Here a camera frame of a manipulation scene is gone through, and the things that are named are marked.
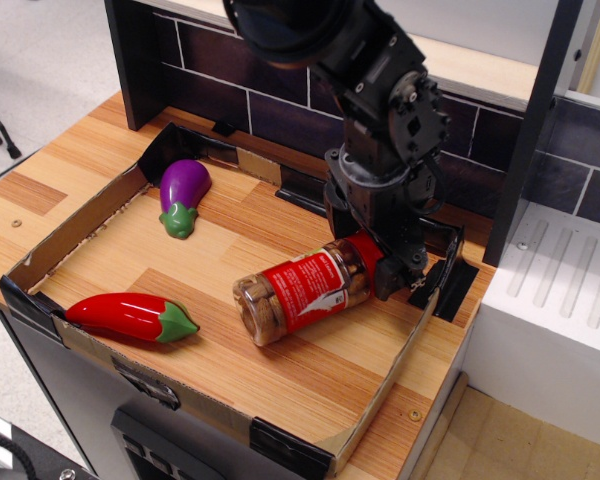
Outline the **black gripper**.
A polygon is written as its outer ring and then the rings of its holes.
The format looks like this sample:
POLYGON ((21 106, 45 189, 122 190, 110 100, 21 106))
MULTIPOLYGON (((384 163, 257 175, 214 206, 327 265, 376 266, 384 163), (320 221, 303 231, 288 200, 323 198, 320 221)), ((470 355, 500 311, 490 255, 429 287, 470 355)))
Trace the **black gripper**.
POLYGON ((384 185, 360 185, 342 172, 328 174, 323 199, 334 238, 365 231, 386 256, 375 266, 374 295, 379 300, 425 284, 424 224, 443 205, 434 199, 435 189, 442 185, 440 172, 411 172, 384 185))

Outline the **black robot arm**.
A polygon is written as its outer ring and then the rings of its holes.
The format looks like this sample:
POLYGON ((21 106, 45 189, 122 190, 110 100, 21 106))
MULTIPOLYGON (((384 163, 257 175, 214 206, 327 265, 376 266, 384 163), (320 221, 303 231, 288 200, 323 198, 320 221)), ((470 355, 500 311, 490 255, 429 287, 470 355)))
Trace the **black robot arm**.
POLYGON ((427 260, 425 242, 446 190, 439 167, 449 119, 411 38, 372 1, 228 1, 251 51, 281 69, 306 68, 328 84, 344 141, 327 152, 324 202, 337 238, 366 231, 383 252, 375 294, 442 289, 457 257, 427 260))

